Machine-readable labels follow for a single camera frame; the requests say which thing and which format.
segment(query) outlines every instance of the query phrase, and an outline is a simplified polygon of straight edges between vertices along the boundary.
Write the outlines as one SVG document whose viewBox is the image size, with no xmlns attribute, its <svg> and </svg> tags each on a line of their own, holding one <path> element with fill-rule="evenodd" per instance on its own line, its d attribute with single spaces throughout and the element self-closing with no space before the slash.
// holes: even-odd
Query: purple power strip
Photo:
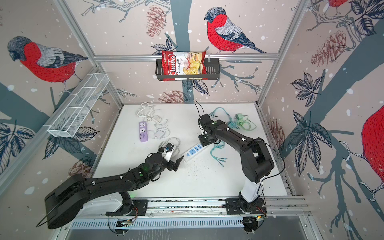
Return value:
<svg viewBox="0 0 384 240">
<path fill-rule="evenodd" d="M 140 138 L 140 142 L 148 141 L 146 121 L 139 122 L 139 138 Z"/>
</svg>

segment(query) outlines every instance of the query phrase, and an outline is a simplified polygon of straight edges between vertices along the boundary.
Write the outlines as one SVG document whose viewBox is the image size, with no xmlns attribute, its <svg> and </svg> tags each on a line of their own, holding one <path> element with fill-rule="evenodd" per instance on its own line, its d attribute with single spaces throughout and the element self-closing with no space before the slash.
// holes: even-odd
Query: white platform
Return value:
<svg viewBox="0 0 384 240">
<path fill-rule="evenodd" d="M 194 104 L 157 104 L 154 105 L 156 115 L 167 118 L 170 137 L 181 140 L 180 153 L 184 153 L 198 143 L 201 131 L 197 125 L 198 113 Z M 257 128 L 253 131 L 238 130 L 243 135 L 266 141 L 260 119 L 253 104 L 202 104 L 205 113 L 212 112 L 217 107 L 223 107 L 232 117 L 237 113 L 249 115 Z M 139 121 L 135 111 L 139 105 L 124 105 L 106 149 L 97 166 L 93 177 L 107 177 L 128 171 L 145 161 L 151 152 L 157 152 L 161 141 L 149 139 L 148 142 L 139 141 Z M 228 120 L 228 116 L 221 110 L 217 111 L 218 118 Z M 148 122 L 149 130 L 153 130 L 153 123 Z M 213 144 L 196 159 L 188 163 L 181 162 L 177 172 L 165 169 L 156 182 L 130 192 L 131 197 L 237 197 L 243 188 L 246 177 L 241 168 L 240 154 L 228 144 L 223 149 L 216 149 L 214 155 L 228 158 L 225 167 L 220 166 L 210 155 Z M 275 168 L 271 175 L 277 174 Z M 280 176 L 263 182 L 265 196 L 286 196 L 286 190 Z"/>
</svg>

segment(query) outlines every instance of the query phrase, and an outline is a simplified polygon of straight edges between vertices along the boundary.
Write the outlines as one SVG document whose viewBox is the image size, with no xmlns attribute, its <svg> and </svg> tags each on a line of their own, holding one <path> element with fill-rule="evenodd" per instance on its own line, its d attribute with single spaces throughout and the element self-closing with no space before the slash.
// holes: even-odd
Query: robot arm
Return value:
<svg viewBox="0 0 384 240">
<path fill-rule="evenodd" d="M 55 229 L 69 223 L 86 202 L 115 192 L 122 195 L 125 205 L 115 213 L 107 212 L 106 215 L 127 214 L 133 208 L 128 191 L 148 185 L 166 168 L 170 171 L 178 169 L 183 158 L 176 160 L 176 163 L 170 161 L 173 148 L 168 143 L 147 157 L 143 164 L 123 174 L 102 178 L 83 178 L 81 174 L 71 176 L 45 197 L 48 228 Z"/>
<path fill-rule="evenodd" d="M 252 213 L 259 202 L 261 180 L 275 167 L 264 140 L 246 137 L 229 128 L 221 120 L 211 120 L 207 114 L 199 117 L 199 124 L 204 130 L 203 134 L 199 135 L 203 146 L 222 140 L 240 153 L 243 173 L 248 180 L 239 193 L 237 203 L 244 213 Z"/>
</svg>

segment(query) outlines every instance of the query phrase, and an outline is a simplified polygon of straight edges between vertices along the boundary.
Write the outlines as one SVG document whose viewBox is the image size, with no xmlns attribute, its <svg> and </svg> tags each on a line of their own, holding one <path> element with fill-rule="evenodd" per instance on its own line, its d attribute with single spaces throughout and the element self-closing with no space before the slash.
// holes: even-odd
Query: chip bag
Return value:
<svg viewBox="0 0 384 240">
<path fill-rule="evenodd" d="M 204 66 L 205 52 L 162 51 L 163 75 L 197 75 L 207 74 Z M 186 80 L 186 78 L 166 78 L 163 81 Z"/>
</svg>

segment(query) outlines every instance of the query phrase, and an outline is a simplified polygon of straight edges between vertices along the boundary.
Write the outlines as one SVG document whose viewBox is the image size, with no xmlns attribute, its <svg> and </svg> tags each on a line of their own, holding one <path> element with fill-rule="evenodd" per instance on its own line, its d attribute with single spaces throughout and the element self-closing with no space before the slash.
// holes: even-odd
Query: bird head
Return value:
<svg viewBox="0 0 384 240">
<path fill-rule="evenodd" d="M 214 19 L 221 14 L 226 15 L 224 8 L 213 7 L 207 11 L 207 14 L 204 17 L 204 20 L 207 20 L 209 23 L 212 23 Z"/>
<path fill-rule="evenodd" d="M 20 59 L 20 61 L 25 61 L 24 47 L 31 42 L 32 41 L 29 38 L 23 36 L 17 36 L 11 39 L 11 41 L 8 42 L 8 51 L 12 60 L 16 61 L 17 59 Z"/>
</svg>

